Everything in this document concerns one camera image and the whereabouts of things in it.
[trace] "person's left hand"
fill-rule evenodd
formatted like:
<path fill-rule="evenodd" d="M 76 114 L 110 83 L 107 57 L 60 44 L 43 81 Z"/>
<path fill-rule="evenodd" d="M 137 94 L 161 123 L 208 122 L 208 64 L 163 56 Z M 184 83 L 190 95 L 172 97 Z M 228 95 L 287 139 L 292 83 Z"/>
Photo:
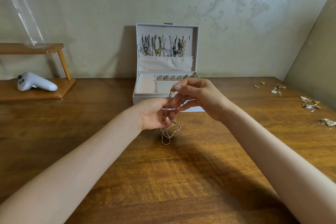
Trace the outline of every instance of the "person's left hand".
<path fill-rule="evenodd" d="M 167 127 L 172 125 L 175 113 L 173 111 L 162 110 L 169 108 L 171 99 L 169 98 L 152 98 L 143 100 L 132 108 L 141 116 L 139 126 L 141 129 L 163 128 L 166 122 Z"/>

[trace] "wallpaper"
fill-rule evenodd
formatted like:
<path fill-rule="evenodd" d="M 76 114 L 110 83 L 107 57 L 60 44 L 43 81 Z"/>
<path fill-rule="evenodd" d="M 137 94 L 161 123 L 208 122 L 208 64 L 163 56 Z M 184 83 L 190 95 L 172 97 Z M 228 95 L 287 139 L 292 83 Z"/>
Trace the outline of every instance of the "wallpaper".
<path fill-rule="evenodd" d="M 336 0 L 328 0 L 286 82 L 336 110 Z"/>
<path fill-rule="evenodd" d="M 135 77 L 135 24 L 200 25 L 200 76 L 284 79 L 326 0 L 29 0 L 44 34 L 66 45 L 73 77 Z M 22 41 L 0 7 L 0 41 Z M 62 76 L 56 55 L 2 56 L 0 78 Z"/>

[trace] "shelf base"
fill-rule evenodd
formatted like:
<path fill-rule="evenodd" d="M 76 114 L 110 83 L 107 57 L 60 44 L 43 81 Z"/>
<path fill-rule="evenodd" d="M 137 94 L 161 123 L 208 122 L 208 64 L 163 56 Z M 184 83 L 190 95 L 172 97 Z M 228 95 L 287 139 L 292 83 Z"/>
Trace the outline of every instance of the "shelf base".
<path fill-rule="evenodd" d="M 48 80 L 57 85 L 58 89 L 56 91 L 46 91 L 38 88 L 19 91 L 17 79 L 0 80 L 0 101 L 62 98 L 76 81 L 75 78 L 71 78 L 71 80 L 66 78 L 52 78 Z"/>

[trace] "white jewelry box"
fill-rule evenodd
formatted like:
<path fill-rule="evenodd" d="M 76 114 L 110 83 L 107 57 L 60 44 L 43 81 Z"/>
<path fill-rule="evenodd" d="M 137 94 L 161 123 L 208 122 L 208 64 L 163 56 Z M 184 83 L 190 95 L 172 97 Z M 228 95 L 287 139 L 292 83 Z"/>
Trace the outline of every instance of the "white jewelry box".
<path fill-rule="evenodd" d="M 153 37 L 165 41 L 166 51 L 160 56 L 149 53 L 146 56 L 142 48 L 142 38 L 150 35 L 150 44 L 153 46 Z M 173 25 L 173 24 L 136 24 L 137 41 L 137 77 L 133 92 L 133 104 L 149 98 L 168 97 L 172 86 L 184 78 L 199 78 L 197 70 L 199 26 Z M 183 57 L 167 57 L 170 54 L 172 39 L 186 40 Z M 202 112 L 202 107 L 191 107 L 186 112 Z"/>

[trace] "shelf leg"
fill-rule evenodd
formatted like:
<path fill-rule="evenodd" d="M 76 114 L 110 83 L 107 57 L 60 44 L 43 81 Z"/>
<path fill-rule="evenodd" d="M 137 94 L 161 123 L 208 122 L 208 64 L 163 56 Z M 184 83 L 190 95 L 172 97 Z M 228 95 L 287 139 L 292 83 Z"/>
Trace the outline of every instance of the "shelf leg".
<path fill-rule="evenodd" d="M 65 62 L 65 58 L 64 58 L 64 56 L 63 56 L 63 52 L 62 52 L 62 50 L 57 51 L 57 53 L 58 53 L 59 59 L 61 60 L 62 67 L 63 67 L 63 69 L 64 69 L 66 78 L 67 78 L 68 80 L 71 80 L 71 76 L 70 76 L 70 73 L 69 73 L 69 70 L 68 70 L 67 63 Z"/>

